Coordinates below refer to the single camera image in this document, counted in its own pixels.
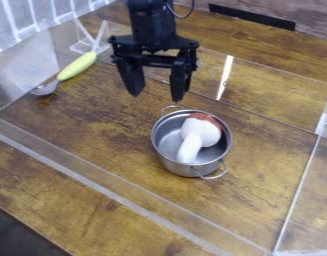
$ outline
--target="stainless steel pot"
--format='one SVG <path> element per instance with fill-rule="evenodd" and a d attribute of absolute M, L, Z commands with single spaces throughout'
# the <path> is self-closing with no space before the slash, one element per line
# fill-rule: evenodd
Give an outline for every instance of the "stainless steel pot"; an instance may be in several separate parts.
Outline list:
<path fill-rule="evenodd" d="M 180 106 L 168 106 L 161 110 L 161 117 L 153 125 L 151 140 L 156 149 L 163 166 L 170 172 L 184 177 L 200 177 L 202 179 L 216 179 L 222 177 L 227 172 L 227 167 L 223 161 L 231 145 L 232 135 L 226 123 L 212 114 L 200 110 L 179 110 L 167 115 L 164 112 L 170 108 Z M 204 113 L 215 118 L 222 127 L 222 137 L 216 145 L 208 148 L 202 148 L 196 161 L 194 164 L 184 164 L 176 161 L 176 153 L 183 142 L 180 136 L 182 124 L 192 113 Z M 220 174 L 206 177 L 210 173 L 220 171 Z"/>

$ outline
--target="wooden table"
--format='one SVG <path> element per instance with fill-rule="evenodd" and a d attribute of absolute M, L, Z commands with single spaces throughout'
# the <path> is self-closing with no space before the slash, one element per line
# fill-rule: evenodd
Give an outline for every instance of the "wooden table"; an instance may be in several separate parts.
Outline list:
<path fill-rule="evenodd" d="M 128 25 L 124 13 L 123 3 L 116 2 L 81 20 L 93 31 L 100 19 Z M 180 22 L 178 29 L 204 48 L 327 81 L 327 41 L 202 12 Z M 0 112 L 0 119 L 250 240 L 254 245 L 247 248 L 252 253 L 260 249 L 263 255 L 274 248 L 315 145 L 312 131 L 326 103 L 327 84 L 303 84 L 300 77 L 294 78 L 294 94 L 286 98 L 292 105 L 280 111 L 283 102 L 278 96 L 283 97 L 286 87 L 266 89 L 259 81 L 278 78 L 283 84 L 288 77 L 240 60 L 236 67 L 238 77 L 231 80 L 222 101 L 214 100 L 210 92 L 204 97 L 203 92 L 203 96 L 188 93 L 182 102 L 187 108 L 219 116 L 234 133 L 226 157 L 230 172 L 216 182 L 180 178 L 164 171 L 149 132 L 160 110 L 171 105 L 170 91 L 147 79 L 144 92 L 132 98 L 115 67 L 101 61 L 67 81 L 52 96 L 39 99 L 27 94 Z M 242 86 L 247 81 L 244 72 L 250 71 L 256 76 L 248 87 Z M 256 93 L 268 93 L 272 88 L 272 103 L 258 104 Z M 302 110 L 304 104 L 311 106 L 308 111 Z M 153 214 L 161 214 L 155 202 L 144 204 Z M 3 142 L 0 207 L 76 255 L 219 252 Z M 174 222 L 178 217 L 168 216 L 167 220 Z M 200 236 L 224 251 L 247 255 L 232 238 L 222 240 L 216 233 Z"/>

